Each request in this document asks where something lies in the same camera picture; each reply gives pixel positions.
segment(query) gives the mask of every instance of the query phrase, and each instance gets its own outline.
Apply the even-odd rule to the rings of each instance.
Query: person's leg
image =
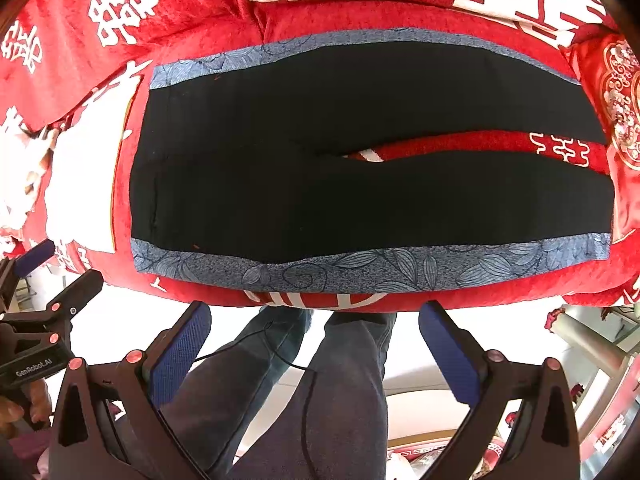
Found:
[[[185,378],[162,414],[181,444],[211,478],[224,478],[249,423],[288,365],[264,341],[292,362],[309,328],[305,309],[265,308],[219,354],[205,359]],[[157,475],[140,453],[126,417],[116,423],[132,465]]]
[[[396,314],[335,312],[287,407],[228,478],[384,479],[382,378],[395,321]]]

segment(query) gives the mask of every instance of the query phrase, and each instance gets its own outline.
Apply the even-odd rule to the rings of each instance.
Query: black wire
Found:
[[[311,460],[311,456],[309,455],[309,449],[308,449],[308,443],[306,440],[306,418],[307,418],[307,414],[308,414],[308,410],[309,410],[309,404],[311,403],[311,397],[313,396],[314,393],[314,388],[316,387],[316,378],[318,376],[318,372],[316,372],[315,370],[312,370],[311,368],[306,368],[303,366],[297,366],[293,363],[290,363],[289,361],[287,361],[284,357],[282,357],[278,351],[271,345],[271,341],[269,341],[269,337],[267,336],[267,330],[273,326],[274,324],[276,325],[284,325],[286,323],[274,323],[273,321],[268,322],[263,329],[261,330],[257,330],[256,332],[251,332],[250,334],[245,335],[244,337],[241,337],[238,341],[235,341],[232,345],[227,346],[225,348],[221,348],[219,350],[216,350],[215,352],[212,352],[211,354],[207,354],[203,357],[198,357],[194,363],[197,363],[198,361],[202,361],[204,359],[207,359],[209,357],[213,357],[214,355],[218,355],[222,352],[226,352],[227,350],[231,350],[232,348],[234,348],[235,346],[238,346],[242,341],[244,341],[245,339],[247,339],[248,337],[251,337],[252,335],[257,335],[260,333],[264,333],[264,342],[267,345],[267,347],[269,348],[269,350],[271,352],[273,352],[274,355],[276,355],[278,357],[278,359],[280,359],[284,364],[289,365],[292,368],[296,368],[298,370],[302,370],[303,372],[311,372],[312,376],[311,376],[311,385],[309,386],[309,393],[306,394],[306,399],[305,399],[305,405],[303,407],[303,411],[302,411],[302,426],[300,427],[300,440],[302,441],[302,455],[305,457],[305,462],[306,462],[306,467],[309,469],[309,472],[311,473],[312,479],[313,480],[321,480],[320,476],[318,475],[318,471],[316,470],[316,467],[314,466],[314,462],[313,460]]]
[[[267,343],[269,350],[271,350],[274,354],[276,354],[278,358],[281,361],[283,361],[285,364],[293,368],[297,368],[298,370],[304,370],[305,372],[309,371],[312,373],[311,385],[309,386],[309,393],[306,394],[305,405],[302,409],[302,425],[300,427],[300,441],[302,444],[302,455],[305,457],[306,467],[309,469],[309,472],[311,473],[313,480],[320,480],[318,471],[316,470],[316,467],[314,466],[314,462],[313,460],[311,460],[311,456],[309,455],[309,448],[306,441],[306,416],[309,411],[309,404],[311,403],[311,397],[314,394],[314,388],[316,387],[316,377],[318,376],[318,372],[316,372],[315,370],[312,370],[311,368],[296,366],[295,364],[290,363],[284,357],[278,354],[278,351],[271,346],[271,342],[269,341],[269,337],[267,336],[267,329],[269,326],[264,327],[264,341],[265,343]]]
[[[118,434],[118,430],[116,428],[115,416],[111,415],[111,410],[109,409],[109,403],[110,402],[108,400],[102,399],[100,407],[104,409],[107,413],[106,418],[109,421],[109,424],[111,425],[111,434],[113,434],[113,436],[115,437],[116,444],[118,444],[118,448],[120,449],[120,452],[122,453],[122,457],[124,459],[122,461],[124,463],[131,465],[131,460],[129,459],[129,455],[127,455],[127,450],[125,449],[125,446],[122,443],[122,440],[120,439],[120,435]]]

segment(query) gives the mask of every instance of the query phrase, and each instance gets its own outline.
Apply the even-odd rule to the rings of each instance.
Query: finger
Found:
[[[44,379],[35,381],[30,385],[31,409],[30,417],[32,422],[48,422],[51,415],[52,405],[49,396],[49,387]]]
[[[24,410],[5,397],[0,397],[0,424],[13,424],[24,416]]]
[[[0,423],[0,435],[9,439],[9,438],[13,438],[16,435],[16,433],[18,433],[18,431],[15,429],[15,426],[12,426],[11,424]]]

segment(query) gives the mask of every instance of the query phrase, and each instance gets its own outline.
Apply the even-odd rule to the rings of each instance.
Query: blue floral fabric border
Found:
[[[565,76],[557,70],[539,62],[537,59],[491,41],[480,40],[479,38],[466,34],[451,34],[424,28],[403,27],[340,30],[337,32],[311,34],[309,36],[293,38],[292,40],[248,46],[229,52],[213,54],[212,56],[185,59],[158,65],[154,69],[149,88],[152,90],[155,88],[164,88],[204,75],[231,72],[232,70],[242,70],[243,68],[273,63],[286,57],[309,52],[324,46],[385,43],[389,41],[419,41],[423,43],[455,44],[484,48],[496,54],[532,64],[573,84],[580,84],[578,80]]]
[[[253,292],[339,294],[455,290],[607,260],[608,233],[498,246],[403,247],[263,264],[235,256],[168,251],[131,239],[136,270]]]

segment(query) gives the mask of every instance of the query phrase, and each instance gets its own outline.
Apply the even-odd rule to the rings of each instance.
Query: black fabric panel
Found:
[[[544,156],[342,157],[491,129],[604,142],[579,86],[466,46],[331,46],[152,90],[130,179],[132,236],[277,263],[610,231],[610,180]]]
[[[611,181],[532,153],[441,152],[379,164],[252,155],[167,163],[148,179],[157,202],[152,193],[133,202],[132,235],[165,249],[277,263],[610,231]],[[138,219],[153,211],[142,228]]]

